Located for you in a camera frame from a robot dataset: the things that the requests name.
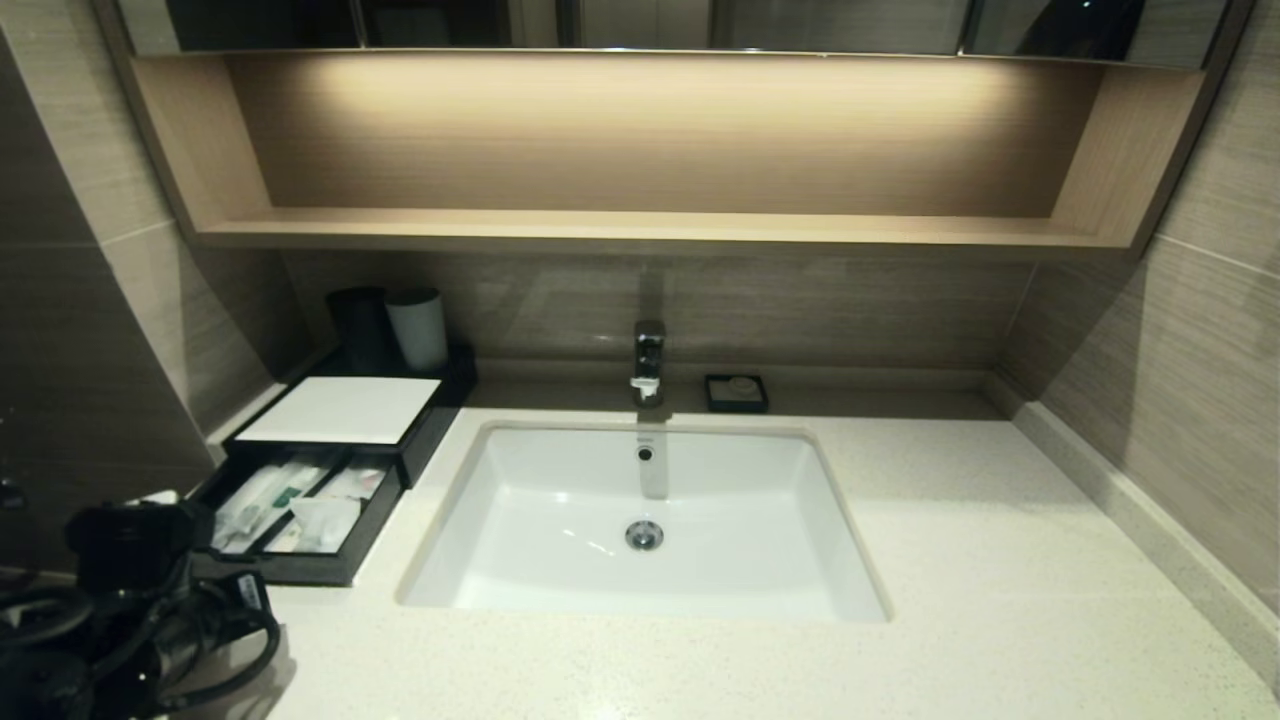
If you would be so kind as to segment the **long translucent toothbrush packet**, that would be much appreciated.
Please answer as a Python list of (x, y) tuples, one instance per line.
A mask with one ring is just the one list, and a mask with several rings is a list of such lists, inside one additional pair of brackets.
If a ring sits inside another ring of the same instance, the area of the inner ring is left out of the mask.
[(273, 509), (282, 487), (288, 484), (284, 465), (260, 468), (215, 514), (211, 547), (230, 552), (230, 546), (248, 538), (251, 530)]

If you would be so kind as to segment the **translucent packet with green band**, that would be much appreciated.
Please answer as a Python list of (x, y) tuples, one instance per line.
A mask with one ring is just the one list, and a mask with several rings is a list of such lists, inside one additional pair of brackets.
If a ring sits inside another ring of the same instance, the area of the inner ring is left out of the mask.
[(333, 457), (325, 457), (319, 454), (301, 454), (284, 462), (269, 464), (285, 466), (288, 471), (288, 484), (282, 487), (273, 509), (268, 511), (262, 520), (251, 530), (250, 537), (234, 542), (230, 546), (230, 552), (227, 553), (244, 553), (251, 544), (259, 541), (264, 533), (266, 533), (284, 516), (291, 501), (293, 498), (302, 497), (314, 489), (317, 483), (333, 469), (334, 464), (335, 460)]

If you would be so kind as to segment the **black drawer with toiletries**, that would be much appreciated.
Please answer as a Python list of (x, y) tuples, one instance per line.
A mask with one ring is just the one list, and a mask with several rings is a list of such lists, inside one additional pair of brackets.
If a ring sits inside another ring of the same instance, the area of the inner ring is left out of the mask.
[[(383, 482), (370, 500), (361, 502), (355, 529), (340, 547), (333, 552), (276, 552), (268, 548), (285, 529), (285, 520), (268, 524), (262, 539), (253, 541), (238, 553), (220, 550), (196, 550), (193, 573), (202, 578), (229, 577), (238, 571), (257, 571), (266, 583), (274, 585), (348, 587), (369, 555), (374, 541), (389, 519), (404, 489), (411, 487), (408, 470), (396, 448), (375, 448), (356, 445), (316, 445), (316, 450), (337, 452), (338, 468), (344, 469), (357, 460), (388, 461), (388, 482)], [(305, 451), (303, 445), (241, 443), (233, 445), (228, 459), (191, 495), (189, 500), (209, 510), (242, 489), (253, 471), (268, 468), (271, 461), (284, 460), (289, 451)]]

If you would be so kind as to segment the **grey plastic cup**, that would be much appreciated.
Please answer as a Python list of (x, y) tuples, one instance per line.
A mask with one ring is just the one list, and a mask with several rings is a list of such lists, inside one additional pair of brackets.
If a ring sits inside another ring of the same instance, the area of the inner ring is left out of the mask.
[(442, 369), (449, 354), (440, 291), (397, 290), (385, 296), (384, 305), (404, 365), (420, 373)]

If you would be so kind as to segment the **black box with white lid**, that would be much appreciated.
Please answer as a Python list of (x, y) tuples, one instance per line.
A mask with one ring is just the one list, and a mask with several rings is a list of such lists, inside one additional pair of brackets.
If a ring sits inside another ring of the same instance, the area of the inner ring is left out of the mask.
[(250, 448), (338, 448), (388, 459), (404, 489), (431, 456), (477, 384), (472, 348), (453, 345), (425, 375), (357, 375), (335, 351), (250, 415), (221, 443)]

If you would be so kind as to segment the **white folded sachet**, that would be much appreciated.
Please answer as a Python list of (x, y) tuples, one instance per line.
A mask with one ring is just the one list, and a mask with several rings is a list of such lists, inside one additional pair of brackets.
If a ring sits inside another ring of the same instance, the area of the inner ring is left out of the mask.
[(266, 546), (270, 553), (337, 553), (360, 519), (362, 503), (351, 497), (296, 498), (291, 520)]

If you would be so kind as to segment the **small white flat sachet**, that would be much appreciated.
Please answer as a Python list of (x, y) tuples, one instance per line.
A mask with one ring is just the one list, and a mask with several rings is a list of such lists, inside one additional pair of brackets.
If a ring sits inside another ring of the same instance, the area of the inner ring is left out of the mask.
[(349, 498), (367, 501), (378, 491), (388, 473), (385, 466), (348, 465), (339, 470), (317, 491), (315, 498)]

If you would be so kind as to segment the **black cup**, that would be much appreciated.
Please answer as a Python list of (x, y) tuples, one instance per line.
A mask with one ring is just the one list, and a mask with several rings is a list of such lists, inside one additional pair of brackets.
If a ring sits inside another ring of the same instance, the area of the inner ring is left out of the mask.
[(398, 347), (385, 307), (387, 290), (358, 286), (325, 295), (325, 305), (349, 369), (381, 375), (396, 369)]

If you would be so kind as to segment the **white sink basin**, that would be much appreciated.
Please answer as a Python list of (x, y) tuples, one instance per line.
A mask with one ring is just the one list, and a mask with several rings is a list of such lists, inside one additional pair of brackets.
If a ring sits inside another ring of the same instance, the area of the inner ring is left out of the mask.
[[(650, 520), (663, 544), (625, 529)], [(796, 434), (490, 427), (399, 596), (416, 609), (886, 624), (818, 447)]]

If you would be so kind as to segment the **chrome faucet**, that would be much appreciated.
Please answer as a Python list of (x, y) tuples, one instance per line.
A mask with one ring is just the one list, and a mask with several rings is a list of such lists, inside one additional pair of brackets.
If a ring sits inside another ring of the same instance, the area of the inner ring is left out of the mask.
[(634, 402), (640, 409), (659, 407), (663, 401), (666, 336), (666, 324), (660, 320), (640, 320), (635, 324), (634, 372), (628, 383)]

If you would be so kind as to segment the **black soap dish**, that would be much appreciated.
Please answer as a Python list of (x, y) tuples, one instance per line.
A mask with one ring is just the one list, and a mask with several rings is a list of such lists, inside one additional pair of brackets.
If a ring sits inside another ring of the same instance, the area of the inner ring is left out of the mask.
[(705, 375), (704, 387), (707, 393), (707, 406), (710, 413), (724, 414), (767, 414), (771, 410), (771, 401), (765, 391), (763, 379), (759, 375), (751, 377), (756, 380), (759, 392), (755, 397), (737, 397), (727, 387), (731, 374)]

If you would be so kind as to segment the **mirror cabinet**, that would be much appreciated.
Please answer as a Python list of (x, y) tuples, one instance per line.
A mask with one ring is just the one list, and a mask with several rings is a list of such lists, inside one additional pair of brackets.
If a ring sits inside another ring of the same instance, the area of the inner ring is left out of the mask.
[(111, 0), (134, 54), (346, 49), (1204, 64), (1230, 0)]

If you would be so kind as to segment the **light wooden wall shelf niche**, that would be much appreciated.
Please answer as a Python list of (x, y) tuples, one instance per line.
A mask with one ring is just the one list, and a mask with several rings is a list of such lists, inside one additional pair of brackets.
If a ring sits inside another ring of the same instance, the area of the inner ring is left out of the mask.
[(995, 58), (269, 53), (119, 60), (210, 247), (1140, 255), (1203, 70)]

